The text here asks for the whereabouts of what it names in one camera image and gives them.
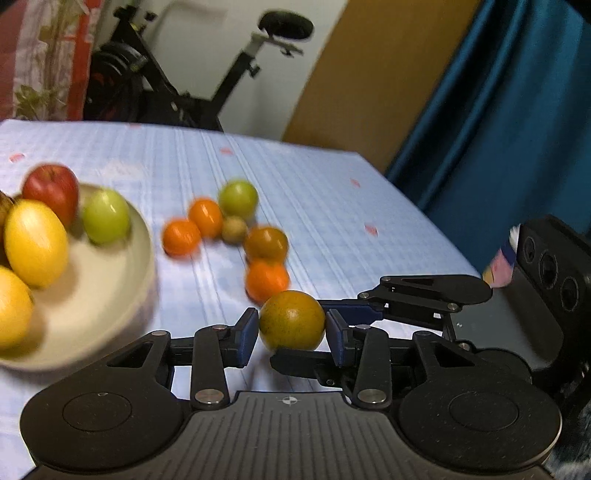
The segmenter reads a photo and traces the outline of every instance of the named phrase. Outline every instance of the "fruit bowl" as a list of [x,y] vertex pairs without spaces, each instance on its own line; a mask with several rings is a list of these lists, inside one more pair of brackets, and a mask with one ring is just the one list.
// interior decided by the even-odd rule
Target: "fruit bowl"
[[[99,187],[80,184],[80,205]],[[25,371],[65,367],[97,352],[134,319],[155,279],[154,247],[140,213],[129,204],[127,239],[93,245],[76,219],[66,271],[45,290],[33,290],[28,336],[0,350],[0,365]]]

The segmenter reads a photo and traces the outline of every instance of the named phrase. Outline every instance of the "wooden door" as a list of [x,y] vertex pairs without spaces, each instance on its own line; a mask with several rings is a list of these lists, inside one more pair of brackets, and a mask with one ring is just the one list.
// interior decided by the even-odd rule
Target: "wooden door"
[[384,172],[479,3],[349,0],[283,140],[357,151]]

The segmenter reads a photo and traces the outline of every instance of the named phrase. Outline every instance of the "light blue tablecloth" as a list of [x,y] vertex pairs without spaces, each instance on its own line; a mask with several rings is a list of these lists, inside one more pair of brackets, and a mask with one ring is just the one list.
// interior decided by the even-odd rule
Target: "light blue tablecloth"
[[[216,198],[220,187],[236,177],[258,189],[258,221],[286,231],[293,289],[318,299],[356,298],[386,274],[476,274],[421,212],[354,153],[145,125],[1,125],[2,191],[17,192],[25,172],[42,162],[64,163],[80,181],[115,188],[146,218],[157,252],[158,284],[153,313],[140,319],[145,332],[166,329],[173,337],[192,336],[206,325],[233,325],[252,306],[244,293],[240,249],[221,242],[205,245],[190,263],[167,258],[160,246],[169,218],[183,215],[196,196]],[[380,323],[391,336],[408,338],[414,331]],[[326,350],[326,343],[320,348]],[[0,370],[1,480],[18,479],[32,468],[18,418],[32,395],[63,375]],[[320,388],[317,382],[272,371],[260,341],[248,367],[227,369],[226,376],[231,391]],[[187,398],[188,367],[177,369],[173,391]]]

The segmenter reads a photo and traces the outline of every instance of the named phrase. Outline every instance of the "yellow lemon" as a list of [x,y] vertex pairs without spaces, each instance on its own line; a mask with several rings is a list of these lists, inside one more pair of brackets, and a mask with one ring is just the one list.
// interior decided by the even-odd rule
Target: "yellow lemon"
[[11,209],[4,249],[14,273],[31,287],[48,287],[68,263],[64,226],[47,205],[36,200],[19,200]]
[[24,338],[32,314],[29,287],[9,269],[0,267],[0,349]]

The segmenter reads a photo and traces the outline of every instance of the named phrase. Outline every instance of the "logo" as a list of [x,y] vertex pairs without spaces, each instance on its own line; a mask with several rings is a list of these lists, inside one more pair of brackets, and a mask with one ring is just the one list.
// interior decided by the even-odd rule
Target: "logo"
[[289,405],[292,406],[296,403],[298,403],[298,399],[295,397],[292,397],[291,395],[289,397],[283,397],[281,399],[281,401],[285,404],[285,405]]

